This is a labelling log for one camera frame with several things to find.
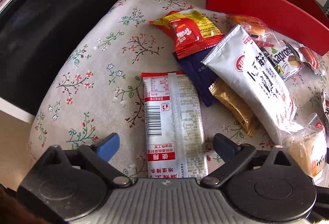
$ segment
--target white snack packet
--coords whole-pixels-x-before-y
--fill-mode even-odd
[[[253,110],[273,142],[285,144],[296,106],[283,80],[248,33],[236,25],[202,61]]]
[[[196,178],[208,175],[198,93],[186,75],[142,73],[148,175]]]
[[[329,97],[325,89],[321,92],[322,108],[325,114],[324,127],[327,147],[329,147]]]

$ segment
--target red cardboard box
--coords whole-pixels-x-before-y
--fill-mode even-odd
[[[257,17],[320,55],[329,51],[329,19],[315,0],[206,0],[206,8]]]

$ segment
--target plastic bag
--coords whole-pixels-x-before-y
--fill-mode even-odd
[[[272,30],[258,18],[228,15],[229,19],[240,24],[256,42],[283,81],[291,78],[304,66],[297,60],[284,41],[278,41]]]
[[[321,101],[322,101],[322,108],[325,115],[324,119],[324,129],[325,129],[325,136],[327,147],[329,147],[329,97],[327,95],[326,90],[322,90],[321,92]]]
[[[149,23],[158,26],[174,40],[178,59],[212,47],[224,37],[207,17],[193,9],[171,11]]]
[[[259,127],[259,120],[245,101],[221,78],[217,78],[209,87],[209,90],[214,97],[232,112],[245,132],[250,137],[253,137]]]
[[[296,106],[272,65],[247,32],[236,25],[202,61],[253,110],[273,142],[295,129]]]
[[[173,53],[180,68],[189,77],[198,91],[203,103],[209,107],[217,102],[217,99],[210,93],[208,87],[218,78],[201,61],[211,51],[211,48],[196,52],[184,58],[178,59],[176,53]]]
[[[265,23],[256,17],[243,15],[227,15],[227,17],[233,23],[233,26],[236,24],[242,26],[256,43],[257,41],[265,42],[269,36],[274,35]]]
[[[208,175],[198,94],[182,72],[142,73],[148,174],[151,178]]]
[[[326,74],[325,69],[323,68],[322,57],[318,55],[315,51],[307,48],[300,43],[287,43],[287,46],[295,54],[298,61],[303,63],[308,63],[313,70],[315,75],[324,76]]]
[[[314,184],[320,187],[329,188],[329,164],[326,163],[320,178],[314,180]]]
[[[288,139],[287,149],[306,175],[314,180],[322,176],[327,162],[327,145],[324,126],[316,113],[306,120],[304,129]]]

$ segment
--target gold wrapper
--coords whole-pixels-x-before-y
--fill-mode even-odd
[[[217,100],[232,112],[246,133],[253,137],[259,126],[259,120],[245,101],[221,78],[218,78],[209,87],[209,90]]]

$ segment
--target brand logo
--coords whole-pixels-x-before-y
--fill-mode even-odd
[[[240,55],[236,62],[235,62],[235,68],[237,71],[242,72],[243,71],[243,61],[246,56],[244,54]]]

